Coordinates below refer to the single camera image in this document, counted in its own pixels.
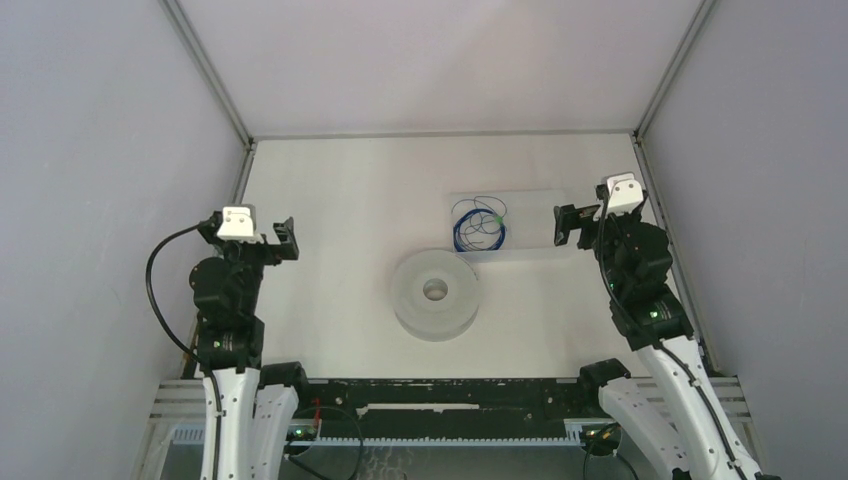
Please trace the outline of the white cable spool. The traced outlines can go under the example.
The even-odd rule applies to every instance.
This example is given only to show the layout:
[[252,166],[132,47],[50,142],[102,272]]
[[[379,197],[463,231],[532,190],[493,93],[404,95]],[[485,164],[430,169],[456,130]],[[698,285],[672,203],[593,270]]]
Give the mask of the white cable spool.
[[390,282],[390,300],[399,324],[413,337],[445,342],[462,335],[481,304],[474,268],[446,250],[425,250],[400,262]]

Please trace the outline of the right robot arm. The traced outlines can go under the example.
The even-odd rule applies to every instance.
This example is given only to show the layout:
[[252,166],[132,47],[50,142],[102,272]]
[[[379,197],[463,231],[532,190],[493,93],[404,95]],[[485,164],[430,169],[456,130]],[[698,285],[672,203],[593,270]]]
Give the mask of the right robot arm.
[[611,214],[605,204],[554,209],[554,243],[593,252],[617,331],[656,382],[668,418],[637,393],[616,359],[581,368],[578,402],[608,414],[664,479],[765,479],[723,409],[699,353],[694,328],[667,284],[672,266],[667,233],[641,211]]

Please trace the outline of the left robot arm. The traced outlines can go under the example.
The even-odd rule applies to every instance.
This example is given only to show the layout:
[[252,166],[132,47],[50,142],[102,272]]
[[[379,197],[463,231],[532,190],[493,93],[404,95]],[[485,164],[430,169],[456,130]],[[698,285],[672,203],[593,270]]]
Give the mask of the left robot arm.
[[255,216],[252,205],[226,206],[198,228],[219,251],[189,275],[204,375],[204,479],[278,478],[291,421],[313,401],[299,362],[262,362],[265,325],[255,310],[263,272],[297,260],[299,248],[293,220],[274,224],[271,243]]

